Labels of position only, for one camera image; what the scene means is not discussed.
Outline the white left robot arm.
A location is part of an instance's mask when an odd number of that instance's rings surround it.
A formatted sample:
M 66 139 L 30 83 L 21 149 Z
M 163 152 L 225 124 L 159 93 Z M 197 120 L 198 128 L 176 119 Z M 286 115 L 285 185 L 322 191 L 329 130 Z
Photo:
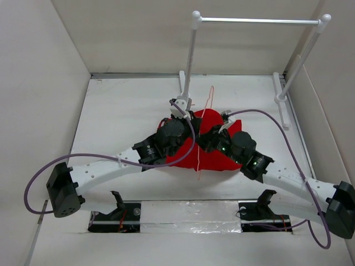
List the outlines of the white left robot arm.
M 156 133 L 115 156 L 97 155 L 96 162 L 74 167 L 68 167 L 64 161 L 56 164 L 46 184 L 54 216 L 67 217 L 85 207 L 119 219 L 124 207 L 117 191 L 111 192 L 115 200 L 108 203 L 90 201 L 85 193 L 124 175 L 182 161 L 192 152 L 200 125 L 199 117 L 173 117 Z

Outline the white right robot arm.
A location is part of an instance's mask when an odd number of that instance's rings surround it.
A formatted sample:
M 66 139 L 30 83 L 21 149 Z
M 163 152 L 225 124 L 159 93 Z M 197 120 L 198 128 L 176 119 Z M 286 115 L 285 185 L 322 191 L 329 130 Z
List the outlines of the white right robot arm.
M 217 151 L 240 164 L 241 173 L 250 180 L 280 188 L 299 199 L 296 203 L 274 190 L 265 190 L 256 205 L 262 218 L 270 218 L 273 214 L 296 216 L 325 223 L 338 237 L 353 237 L 354 187 L 350 183 L 342 181 L 335 185 L 302 177 L 258 152 L 256 141 L 244 131 L 231 136 L 221 126 L 214 126 L 199 136 L 197 144 L 205 152 Z

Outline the red trousers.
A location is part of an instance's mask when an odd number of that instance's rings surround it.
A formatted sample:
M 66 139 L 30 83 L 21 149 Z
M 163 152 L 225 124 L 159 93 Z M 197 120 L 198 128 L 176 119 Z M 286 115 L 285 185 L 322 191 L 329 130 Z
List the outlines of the red trousers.
M 213 126 L 223 125 L 224 120 L 220 113 L 213 109 L 195 111 L 196 117 L 202 117 L 200 133 L 207 133 Z M 158 125 L 158 129 L 167 123 L 171 118 L 164 118 Z M 242 130 L 242 121 L 236 120 L 228 129 L 229 134 L 233 134 Z M 166 163 L 174 162 L 185 155 L 192 144 L 192 137 L 189 137 L 174 156 L 167 156 Z M 191 168 L 195 171 L 213 170 L 213 171 L 235 171 L 241 168 L 241 165 L 236 164 L 231 159 L 227 158 L 218 151 L 206 153 L 197 144 L 193 150 L 182 161 L 171 165 L 179 168 Z

